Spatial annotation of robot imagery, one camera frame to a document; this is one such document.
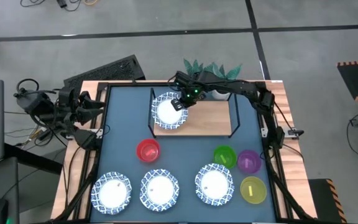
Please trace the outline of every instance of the black metal frame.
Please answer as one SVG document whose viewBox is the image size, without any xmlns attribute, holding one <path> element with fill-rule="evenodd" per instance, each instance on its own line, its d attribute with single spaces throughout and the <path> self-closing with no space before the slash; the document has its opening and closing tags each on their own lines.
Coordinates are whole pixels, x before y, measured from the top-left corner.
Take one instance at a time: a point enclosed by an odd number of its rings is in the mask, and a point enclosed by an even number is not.
<svg viewBox="0 0 358 224">
<path fill-rule="evenodd" d="M 110 96 L 111 96 L 111 88 L 113 88 L 113 87 L 125 87 L 125 86 L 168 86 L 168 85 L 167 85 L 166 82 L 99 83 L 98 91 L 97 91 L 97 95 L 96 95 L 96 100 L 100 101 L 101 92 L 107 87 L 107 93 L 106 93 L 106 98 L 105 98 L 106 107 L 105 107 L 104 112 L 103 112 L 101 125 L 104 126 L 106 124 L 106 115 L 108 113 L 108 108 L 109 108 L 109 99 L 110 99 Z M 264 125 L 263 125 L 262 116 L 258 114 L 257 119 L 259 121 L 259 127 L 263 128 Z M 271 162 L 268 150 L 265 150 L 268 147 L 266 139 L 263 138 L 262 135 L 260 137 L 261 137 L 261 140 L 262 140 L 262 145 L 264 147 L 265 161 L 266 161 L 266 163 L 268 163 L 268 161 Z M 279 174 L 279 176 L 281 178 L 281 181 L 284 183 L 285 186 L 287 186 L 287 184 L 285 182 L 285 176 L 284 176 L 284 171 L 283 171 L 282 160 L 281 160 L 281 157 L 280 157 L 280 152 L 277 149 L 273 153 L 276 155 L 276 165 L 278 167 L 278 174 Z M 84 158 L 84 164 L 87 163 L 87 165 L 88 165 L 89 158 L 90 158 L 90 154 L 86 154 L 85 158 Z M 94 162 L 96 164 L 99 164 L 100 151 L 96 151 L 96 155 L 95 155 L 94 159 L 95 159 Z M 81 176 L 85 176 L 86 173 L 87 173 L 87 170 L 88 170 L 88 166 L 83 166 L 82 171 L 81 171 Z M 97 172 L 98 172 L 98 167 L 96 169 L 96 175 L 94 176 L 94 179 L 92 181 L 92 185 L 98 179 Z M 269 184 L 270 184 L 270 189 L 271 189 L 271 194 L 272 194 L 273 208 L 274 208 L 274 212 L 275 212 L 275 219 L 276 219 L 276 222 L 277 222 L 279 220 L 283 220 L 283 218 L 280 216 L 280 207 L 278 205 L 278 197 L 277 197 L 276 186 L 274 184 L 273 179 L 269 175 L 269 173 L 268 173 L 268 179 L 269 179 Z M 285 200 L 285 206 L 286 206 L 286 211 L 287 211 L 288 217 L 292 217 L 292 211 L 291 211 L 290 205 L 288 204 L 287 200 Z M 87 203 L 85 218 L 89 221 L 90 216 L 91 216 L 91 204 Z"/>
<path fill-rule="evenodd" d="M 152 103 L 153 103 L 153 99 L 155 99 L 155 92 L 153 88 L 150 88 L 150 100 L 149 100 L 149 120 L 147 122 L 147 126 L 149 127 L 150 132 L 152 133 L 153 138 L 157 138 L 156 135 L 154 134 L 154 128 L 152 128 L 151 126 L 151 120 L 152 120 Z M 240 114 L 239 114 L 239 105 L 237 103 L 237 95 L 234 94 L 234 103 L 236 105 L 236 118 L 237 118 L 237 126 L 236 128 L 234 128 L 234 131 L 232 131 L 232 133 L 228 136 L 228 138 L 231 138 L 233 136 L 233 134 L 240 128 Z"/>
<path fill-rule="evenodd" d="M 105 89 L 105 87 L 107 85 L 108 85 L 108 83 L 105 83 L 105 82 L 99 82 L 98 83 L 98 87 L 97 87 L 97 90 L 96 90 L 96 101 L 100 101 L 102 91 Z M 97 117 L 93 118 L 91 120 L 90 128 L 95 128 L 96 127 L 96 120 L 97 120 Z M 81 170 L 80 182 L 78 183 L 78 188 L 80 188 L 84 184 L 85 179 L 86 179 L 86 175 L 88 174 L 88 166 L 89 166 L 90 155 L 91 155 L 91 151 L 85 151 L 85 156 L 84 156 L 83 166 L 82 166 L 82 170 Z M 78 219 L 79 216 L 80 216 L 81 201 L 82 201 L 82 198 L 79 200 L 79 202 L 77 203 L 77 205 L 76 205 L 76 207 L 74 209 L 73 219 Z"/>
<path fill-rule="evenodd" d="M 49 172 L 52 174 L 57 174 L 57 175 L 60 175 L 63 167 L 63 165 L 61 165 L 56 161 L 47 159 L 42 156 L 37 156 L 31 152 L 27 152 L 25 150 L 19 149 L 18 147 L 5 143 L 4 159 L 10 157 L 16 157 L 17 161 L 20 164 L 31 166 L 39 170 Z"/>
</svg>

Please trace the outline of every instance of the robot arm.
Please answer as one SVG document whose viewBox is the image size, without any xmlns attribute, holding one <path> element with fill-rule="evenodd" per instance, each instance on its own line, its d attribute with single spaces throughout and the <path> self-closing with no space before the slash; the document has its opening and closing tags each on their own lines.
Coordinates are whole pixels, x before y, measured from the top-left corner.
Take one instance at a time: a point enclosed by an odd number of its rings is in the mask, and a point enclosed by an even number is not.
<svg viewBox="0 0 358 224">
<path fill-rule="evenodd" d="M 225 80 L 206 71 L 197 74 L 195 79 L 183 72 L 177 72 L 174 78 L 174 84 L 181 92 L 180 99 L 171 102 L 176 110 L 195 105 L 203 92 L 217 90 L 243 95 L 248 98 L 252 107 L 264 117 L 268 129 L 269 146 L 277 149 L 282 148 L 285 134 L 281 127 L 275 125 L 273 116 L 275 97 L 264 87 L 264 84 L 244 80 Z"/>
</svg>

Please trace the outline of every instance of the gray floor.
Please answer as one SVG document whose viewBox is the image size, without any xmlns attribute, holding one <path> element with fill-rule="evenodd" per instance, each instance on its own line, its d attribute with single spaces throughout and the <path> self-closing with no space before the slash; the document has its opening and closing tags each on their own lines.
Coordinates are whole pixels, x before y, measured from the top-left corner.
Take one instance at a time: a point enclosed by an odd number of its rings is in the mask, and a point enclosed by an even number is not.
<svg viewBox="0 0 358 224">
<path fill-rule="evenodd" d="M 259 27 L 358 24 L 354 0 L 255 0 L 252 5 Z M 59 9 L 53 0 L 29 8 L 20 7 L 19 0 L 0 0 L 0 37 L 247 27 L 243 0 L 99 0 L 94 6 L 81 4 L 76 12 Z M 270 76 L 284 80 L 296 127 L 306 131 L 300 144 L 308 177 L 332 179 L 348 221 L 358 223 L 358 156 L 346 142 L 347 120 L 358 113 L 358 103 L 336 70 L 337 62 L 358 60 L 358 30 L 263 33 L 260 38 Z M 1 42 L 6 111 L 21 111 L 12 94 L 23 78 L 38 80 L 42 89 L 59 88 L 65 78 L 131 54 L 149 80 L 184 70 L 183 58 L 227 68 L 242 63 L 240 78 L 263 79 L 250 33 Z M 23 115 L 6 114 L 5 119 L 6 131 L 34 127 Z M 358 150 L 358 129 L 350 132 Z M 61 147 L 53 142 L 33 151 L 53 157 Z M 19 171 L 23 176 L 30 169 Z M 21 223 L 49 218 L 57 181 L 37 172 L 21 183 Z"/>
</svg>

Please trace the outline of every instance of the warning tape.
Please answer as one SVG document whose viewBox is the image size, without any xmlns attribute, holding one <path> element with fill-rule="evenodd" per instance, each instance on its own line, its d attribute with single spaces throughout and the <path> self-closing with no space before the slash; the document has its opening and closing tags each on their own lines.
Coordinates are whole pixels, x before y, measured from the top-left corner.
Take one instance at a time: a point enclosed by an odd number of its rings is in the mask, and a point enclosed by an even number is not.
<svg viewBox="0 0 358 224">
<path fill-rule="evenodd" d="M 342 207 L 341 203 L 339 202 L 338 193 L 336 192 L 334 182 L 330 179 L 326 179 L 326 180 L 327 180 L 327 183 L 329 184 L 329 188 L 331 189 L 331 192 L 333 193 L 333 198 L 335 201 L 335 205 L 338 209 L 339 216 L 341 217 L 341 221 L 342 221 L 342 223 L 347 223 L 345 214 L 343 212 L 343 207 Z"/>
</svg>

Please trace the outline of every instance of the green plant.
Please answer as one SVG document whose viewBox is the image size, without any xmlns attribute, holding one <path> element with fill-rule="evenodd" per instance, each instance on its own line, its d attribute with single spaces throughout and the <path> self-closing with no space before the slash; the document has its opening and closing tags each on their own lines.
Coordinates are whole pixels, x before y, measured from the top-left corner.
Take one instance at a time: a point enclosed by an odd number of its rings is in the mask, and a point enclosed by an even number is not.
<svg viewBox="0 0 358 224">
<path fill-rule="evenodd" d="M 183 59 L 183 63 L 185 64 L 187 74 L 191 77 L 195 75 L 195 73 L 207 71 L 214 73 L 219 78 L 225 78 L 227 80 L 235 80 L 237 76 L 240 74 L 241 66 L 237 66 L 236 68 L 233 68 L 228 73 L 224 72 L 224 67 L 221 65 L 221 67 L 218 69 L 218 65 L 215 64 L 215 62 L 211 63 L 210 65 L 203 67 L 203 63 L 201 65 L 198 65 L 198 61 L 195 60 L 193 62 L 193 65 L 186 59 Z"/>
<path fill-rule="evenodd" d="M 198 61 L 195 60 L 193 62 L 193 66 L 191 65 L 191 63 L 189 61 L 187 61 L 186 59 L 183 59 L 183 63 L 185 64 L 185 67 L 186 67 L 186 71 L 187 71 L 187 74 L 189 76 L 194 76 L 195 73 L 197 72 L 201 72 L 203 71 L 203 64 L 201 65 L 198 65 Z"/>
<path fill-rule="evenodd" d="M 230 70 L 226 74 L 224 73 L 223 65 L 221 65 L 221 67 L 219 69 L 218 69 L 218 65 L 216 65 L 215 63 L 212 63 L 212 66 L 213 66 L 213 73 L 217 77 L 225 78 L 227 80 L 235 80 L 237 78 L 237 76 L 240 74 L 242 64 L 240 64 L 236 68 L 233 68 L 232 70 Z"/>
</svg>

